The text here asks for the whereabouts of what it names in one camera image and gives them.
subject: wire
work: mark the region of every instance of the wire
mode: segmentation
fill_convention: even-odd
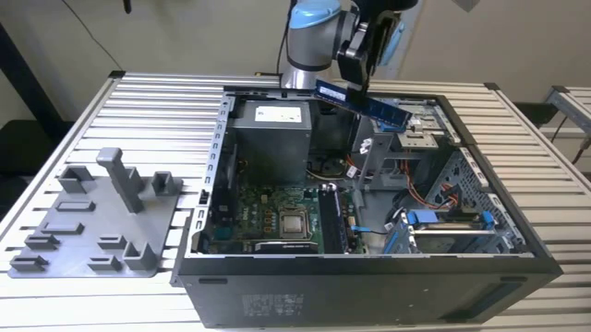
[[[361,169],[360,167],[356,166],[356,163],[353,162],[353,159],[352,159],[352,155],[350,155],[350,154],[348,154],[346,162],[348,162],[349,166],[352,166],[352,167],[357,168],[360,171],[362,171],[362,169]],[[370,174],[370,175],[366,176],[366,179],[368,179],[368,180],[374,180],[374,175],[373,175],[373,173],[369,172],[369,174]]]
[[[576,159],[573,159],[573,162],[572,162],[573,165],[577,164],[577,162],[580,161],[581,156],[584,155],[584,151],[585,151],[584,149],[580,149],[580,152],[577,153]]]
[[[287,32],[290,31],[290,20],[293,18],[293,9],[294,9],[295,5],[297,5],[297,1],[295,0],[290,0],[290,10],[287,11],[285,35],[283,35],[283,37],[281,39],[279,53],[278,53],[278,63],[275,64],[275,74],[278,74],[278,75],[279,75],[281,55],[282,55],[282,53],[285,51],[285,46],[286,46],[287,52],[290,53],[290,46],[286,45],[286,40],[287,40]]]
[[[405,210],[405,207],[398,208],[397,212],[393,214],[390,219],[397,219],[398,215],[401,214],[401,212],[404,212],[404,210]]]
[[[450,185],[449,183],[442,183],[442,188],[446,191],[449,191],[449,190],[452,190],[454,188],[454,186]],[[457,194],[450,195],[449,200],[453,200],[454,204],[457,205],[458,204],[458,195]]]
[[[368,227],[360,227],[360,226],[352,226],[352,230],[361,233],[374,233],[380,235],[389,235],[388,232],[378,232],[377,230],[373,230]]]
[[[106,54],[110,56],[113,62],[115,62],[115,65],[118,66],[119,70],[123,71],[122,65],[119,64],[118,60],[115,60],[115,58],[113,57],[110,51],[105,48],[103,44],[97,40],[95,36],[93,35],[91,30],[89,29],[89,26],[86,26],[83,19],[81,19],[81,16],[77,14],[77,12],[74,11],[71,5],[66,2],[66,0],[62,0],[62,2],[65,3],[66,7],[69,7],[69,9],[71,10],[74,16],[78,18],[81,24],[83,25],[86,32],[89,33],[89,35],[91,36],[93,40],[95,41],[95,43],[99,45],[99,47],[103,49],[103,51],[106,52]]]
[[[340,180],[345,180],[345,178],[328,178],[328,177],[325,177],[325,176],[322,176],[322,175],[319,175],[319,174],[317,174],[317,173],[314,173],[311,170],[306,170],[306,172],[313,176],[313,177],[315,177],[315,178],[318,178],[319,180],[324,180],[324,181],[340,181]]]
[[[557,138],[558,132],[561,131],[561,128],[564,128],[566,119],[569,119],[569,116],[565,116],[564,121],[558,125],[557,131],[554,132],[554,135],[553,135],[553,138],[552,138],[552,143],[554,143],[554,139]]]
[[[449,204],[449,203],[452,203],[452,202],[453,202],[452,199],[446,199],[446,200],[444,201],[444,203],[440,205],[438,209],[444,208],[444,206],[446,206],[446,204]]]
[[[401,204],[402,200],[408,195],[409,195],[408,189],[404,189],[397,193],[397,195],[392,198],[392,204],[394,207],[397,207]]]
[[[413,184],[413,179],[412,179],[412,175],[410,175],[410,166],[409,166],[409,160],[405,160],[402,162],[402,167],[404,167],[404,172],[408,175],[408,187],[409,187],[409,193],[413,196],[413,198],[416,199],[416,201],[418,201],[421,204],[424,204],[425,206],[428,206],[429,208],[438,210],[440,207],[432,203],[429,203],[422,196],[420,195],[420,193],[417,192],[416,189],[416,185]]]

